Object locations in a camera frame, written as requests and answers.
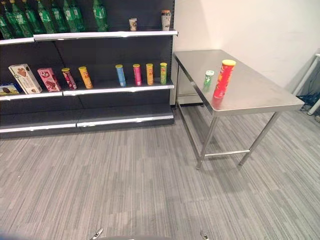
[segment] yellow pringles can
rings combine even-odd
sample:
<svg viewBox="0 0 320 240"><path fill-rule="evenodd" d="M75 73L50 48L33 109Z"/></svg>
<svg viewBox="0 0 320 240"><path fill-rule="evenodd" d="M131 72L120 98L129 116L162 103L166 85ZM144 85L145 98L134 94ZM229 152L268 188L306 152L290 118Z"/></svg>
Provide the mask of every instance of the yellow pringles can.
<svg viewBox="0 0 320 240"><path fill-rule="evenodd" d="M167 63L160 63L160 82L162 85L167 84Z"/></svg>
<svg viewBox="0 0 320 240"><path fill-rule="evenodd" d="M79 67L79 72L81 74L82 80L84 82L85 88L92 89L94 86L92 86L92 82L89 76L89 73L87 71L86 66Z"/></svg>
<svg viewBox="0 0 320 240"><path fill-rule="evenodd" d="M148 85L154 84L154 65L152 63L146 64L146 80Z"/></svg>

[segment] bottle cap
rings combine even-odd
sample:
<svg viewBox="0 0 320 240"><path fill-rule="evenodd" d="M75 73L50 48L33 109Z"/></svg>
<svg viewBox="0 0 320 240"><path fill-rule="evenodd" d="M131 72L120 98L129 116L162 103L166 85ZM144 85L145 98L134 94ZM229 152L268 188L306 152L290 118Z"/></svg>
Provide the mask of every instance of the bottle cap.
<svg viewBox="0 0 320 240"><path fill-rule="evenodd" d="M215 71L208 70L208 71L205 72L205 75L213 76L213 75L215 75Z"/></svg>
<svg viewBox="0 0 320 240"><path fill-rule="evenodd" d="M230 60L230 59L225 59L225 60L222 60L222 64L227 65L227 66L234 66L234 65L236 65L236 61Z"/></svg>

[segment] green plastic bottle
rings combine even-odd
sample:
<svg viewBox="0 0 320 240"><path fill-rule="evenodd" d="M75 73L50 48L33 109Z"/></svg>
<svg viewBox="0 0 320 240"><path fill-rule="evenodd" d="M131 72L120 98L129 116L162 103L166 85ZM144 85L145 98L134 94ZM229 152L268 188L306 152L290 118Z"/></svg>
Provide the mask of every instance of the green plastic bottle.
<svg viewBox="0 0 320 240"><path fill-rule="evenodd" d="M86 30L84 20L82 18L82 14L80 11L80 8L78 7L75 0L70 1L70 7L73 10L74 16L75 16L75 23L77 25L77 28L80 32L84 32Z"/></svg>
<svg viewBox="0 0 320 240"><path fill-rule="evenodd" d="M13 13L9 11L6 2L1 1L1 4L3 5L3 8L4 8L4 14L5 14L6 18L8 19L9 24L13 28L14 36L16 38L23 38L24 35L22 34L22 30L21 30L16 18L14 17Z"/></svg>
<svg viewBox="0 0 320 240"><path fill-rule="evenodd" d="M12 4L12 14L15 17L16 21L18 22L22 34L25 38L32 38L34 36L32 28L29 25L26 15L23 11L21 11L15 3L15 0L10 0Z"/></svg>
<svg viewBox="0 0 320 240"><path fill-rule="evenodd" d="M107 11L100 0L93 0L93 13L98 32L108 31Z"/></svg>
<svg viewBox="0 0 320 240"><path fill-rule="evenodd" d="M63 12L66 18L66 22L69 25L70 31L72 33L77 33L79 32L78 26L77 26L77 22L76 22L76 16L75 13L73 11L73 9L71 8L71 6L68 3L68 0L64 0L63 3Z"/></svg>
<svg viewBox="0 0 320 240"><path fill-rule="evenodd" d="M14 35L10 30L10 27L4 16L0 15L0 32L4 39L14 39Z"/></svg>
<svg viewBox="0 0 320 240"><path fill-rule="evenodd" d="M63 15L59 6L56 4L55 0L51 0L51 11L58 26L58 32L67 33L69 29L65 21L65 16Z"/></svg>
<svg viewBox="0 0 320 240"><path fill-rule="evenodd" d="M52 18L50 16L49 11L44 7L41 0L38 1L38 13L41 18L41 21L44 25L44 28L46 30L47 34L55 34L57 33L54 22L52 21Z"/></svg>
<svg viewBox="0 0 320 240"><path fill-rule="evenodd" d="M35 11L29 6L27 0L22 0L23 5L24 5L24 11L25 15L29 20L29 23L32 26L32 30L34 34L43 34L45 33L44 29L42 28L37 15Z"/></svg>

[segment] white box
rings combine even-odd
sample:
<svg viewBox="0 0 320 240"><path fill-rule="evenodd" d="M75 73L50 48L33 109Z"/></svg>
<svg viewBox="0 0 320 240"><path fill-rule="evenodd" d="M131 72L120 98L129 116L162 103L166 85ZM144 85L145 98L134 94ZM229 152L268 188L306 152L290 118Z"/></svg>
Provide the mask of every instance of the white box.
<svg viewBox="0 0 320 240"><path fill-rule="evenodd" d="M28 64L11 65L9 66L9 70L25 94L38 94L42 92L42 88L37 82Z"/></svg>

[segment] blue can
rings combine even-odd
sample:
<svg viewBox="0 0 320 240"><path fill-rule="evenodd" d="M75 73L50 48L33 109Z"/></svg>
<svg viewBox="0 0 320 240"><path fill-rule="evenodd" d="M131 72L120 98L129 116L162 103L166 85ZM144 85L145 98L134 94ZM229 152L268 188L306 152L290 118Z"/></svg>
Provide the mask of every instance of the blue can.
<svg viewBox="0 0 320 240"><path fill-rule="evenodd" d="M115 65L116 73L118 74L118 79L121 87L126 86L126 78L124 73L124 66L122 64Z"/></svg>

